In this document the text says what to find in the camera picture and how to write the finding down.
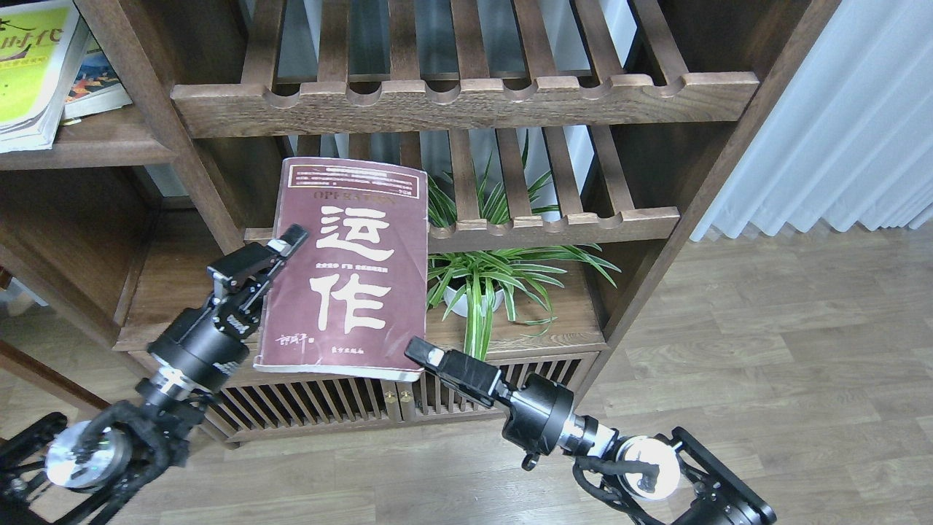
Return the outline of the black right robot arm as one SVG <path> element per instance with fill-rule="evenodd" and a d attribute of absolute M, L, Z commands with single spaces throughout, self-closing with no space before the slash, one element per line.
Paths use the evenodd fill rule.
<path fill-rule="evenodd" d="M 577 485 L 633 523 L 657 523 L 641 502 L 670 497 L 681 481 L 690 482 L 695 499 L 679 524 L 776 522 L 772 506 L 686 429 L 676 427 L 670 437 L 624 435 L 574 412 L 573 392 L 537 373 L 513 386 L 496 366 L 418 337 L 405 353 L 467 399 L 505 409 L 503 438 L 526 453 L 523 469 L 532 470 L 540 456 L 559 448 L 574 460 Z"/>

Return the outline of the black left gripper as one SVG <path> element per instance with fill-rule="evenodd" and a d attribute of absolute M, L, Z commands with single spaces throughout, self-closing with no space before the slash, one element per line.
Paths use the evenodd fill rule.
<path fill-rule="evenodd" d="M 271 280 L 308 236 L 292 224 L 267 246 L 250 243 L 208 265 L 214 290 L 204 305 L 184 309 L 147 349 L 160 365 L 136 387 L 147 405 L 168 409 L 190 392 L 222 389 L 248 356 L 244 341 L 259 328 Z"/>

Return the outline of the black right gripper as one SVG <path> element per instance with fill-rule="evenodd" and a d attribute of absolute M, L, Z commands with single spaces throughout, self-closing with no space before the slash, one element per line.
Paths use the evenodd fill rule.
<path fill-rule="evenodd" d="M 526 376 L 520 388 L 504 380 L 500 369 L 456 350 L 437 348 L 420 337 L 407 343 L 405 356 L 424 369 L 434 369 L 441 381 L 466 398 L 506 409 L 503 438 L 520 446 L 530 471 L 541 455 L 560 446 L 567 455 L 603 459 L 617 441 L 613 429 L 592 416 L 574 414 L 574 393 L 538 373 Z"/>

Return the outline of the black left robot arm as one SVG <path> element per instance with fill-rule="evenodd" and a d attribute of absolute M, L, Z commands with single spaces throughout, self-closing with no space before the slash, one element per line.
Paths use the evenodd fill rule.
<path fill-rule="evenodd" d="M 143 486 L 183 466 L 191 429 L 246 361 L 246 339 L 259 329 L 271 282 L 307 238 L 293 224 L 267 244 L 247 244 L 208 265 L 213 292 L 149 344 L 159 368 L 137 384 L 140 405 L 116 402 L 77 424 L 54 412 L 4 444 L 2 522 L 44 523 L 31 505 L 51 484 L 86 494 L 60 524 L 106 524 Z"/>

